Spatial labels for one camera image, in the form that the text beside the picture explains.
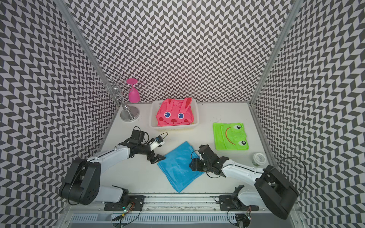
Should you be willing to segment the blue raincoat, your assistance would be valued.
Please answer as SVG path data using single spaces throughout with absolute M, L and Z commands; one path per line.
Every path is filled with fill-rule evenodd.
M 166 175 L 168 181 L 175 191 L 180 193 L 195 179 L 202 176 L 202 172 L 195 172 L 189 167 L 192 159 L 200 157 L 194 152 L 193 147 L 184 142 L 171 152 L 165 155 L 165 159 L 157 163 L 161 171 Z

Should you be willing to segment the white plastic basket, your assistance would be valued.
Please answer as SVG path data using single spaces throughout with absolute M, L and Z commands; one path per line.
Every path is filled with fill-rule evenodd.
M 157 119 L 156 114 L 164 100 L 155 101 L 152 103 L 152 107 L 150 110 L 150 117 L 149 117 L 149 126 L 155 130 L 162 131 L 162 130 L 185 130 L 185 129 L 193 129 L 199 124 L 199 112 L 198 112 L 198 105 L 197 102 L 193 99 L 191 107 L 192 112 L 194 115 L 194 122 L 190 125 L 180 125 L 180 126 L 166 126 L 166 127 L 159 127 L 157 126 Z

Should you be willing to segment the pink bunny raincoat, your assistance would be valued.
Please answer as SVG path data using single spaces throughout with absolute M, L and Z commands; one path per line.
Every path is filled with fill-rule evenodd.
M 184 100 L 166 99 L 162 102 L 157 114 L 157 126 L 180 126 L 190 125 L 194 122 L 192 112 L 193 99 L 191 97 Z

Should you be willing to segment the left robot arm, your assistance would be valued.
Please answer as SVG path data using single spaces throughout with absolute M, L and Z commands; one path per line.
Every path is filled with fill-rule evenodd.
M 59 197 L 66 199 L 69 205 L 73 206 L 103 202 L 126 207 L 130 203 L 128 190 L 118 186 L 101 185 L 101 174 L 135 155 L 145 155 L 151 164 L 164 160 L 164 156 L 154 152 L 154 149 L 164 144 L 164 137 L 159 135 L 144 142 L 146 134 L 140 129 L 134 129 L 131 136 L 113 150 L 88 159 L 74 159 L 62 181 Z

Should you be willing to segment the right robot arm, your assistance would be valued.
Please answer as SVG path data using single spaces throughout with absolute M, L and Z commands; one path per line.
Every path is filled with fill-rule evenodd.
M 239 164 L 228 157 L 218 157 L 208 145 L 201 145 L 200 158 L 193 158 L 189 167 L 194 172 L 213 173 L 234 178 L 253 186 L 255 192 L 245 192 L 244 186 L 235 188 L 232 205 L 242 211 L 249 206 L 267 208 L 280 219 L 287 219 L 299 196 L 298 190 L 274 166 L 255 168 Z

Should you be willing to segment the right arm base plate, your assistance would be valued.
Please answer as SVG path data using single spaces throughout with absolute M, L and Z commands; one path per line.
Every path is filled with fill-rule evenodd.
M 220 206 L 221 211 L 259 211 L 258 206 L 249 206 L 243 204 L 237 197 L 231 195 L 220 195 L 215 198 L 216 203 Z

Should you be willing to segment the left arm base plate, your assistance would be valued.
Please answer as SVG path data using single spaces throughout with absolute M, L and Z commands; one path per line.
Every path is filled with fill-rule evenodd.
M 104 211 L 124 211 L 129 204 L 133 205 L 133 211 L 141 211 L 144 206 L 144 195 L 131 195 L 122 197 L 120 202 L 106 202 Z

